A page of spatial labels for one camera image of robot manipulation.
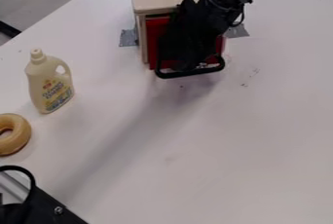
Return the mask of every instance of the toy donut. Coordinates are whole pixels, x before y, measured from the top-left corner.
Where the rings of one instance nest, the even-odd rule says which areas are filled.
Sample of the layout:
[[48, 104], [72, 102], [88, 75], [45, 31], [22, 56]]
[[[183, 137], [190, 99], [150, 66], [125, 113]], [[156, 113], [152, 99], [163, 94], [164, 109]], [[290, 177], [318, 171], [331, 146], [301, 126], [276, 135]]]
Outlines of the toy donut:
[[12, 131], [12, 133], [3, 138], [0, 137], [0, 156], [16, 153], [24, 147], [31, 136], [30, 124], [16, 114], [0, 115], [0, 134], [4, 131]]

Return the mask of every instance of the bottle label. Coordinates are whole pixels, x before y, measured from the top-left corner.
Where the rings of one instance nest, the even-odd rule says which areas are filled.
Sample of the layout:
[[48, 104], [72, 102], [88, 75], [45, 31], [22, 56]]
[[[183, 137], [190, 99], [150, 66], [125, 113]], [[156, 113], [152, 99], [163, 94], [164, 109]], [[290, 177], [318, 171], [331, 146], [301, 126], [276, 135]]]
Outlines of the bottle label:
[[55, 111], [72, 97], [72, 89], [57, 79], [46, 80], [43, 86], [44, 105], [47, 111]]

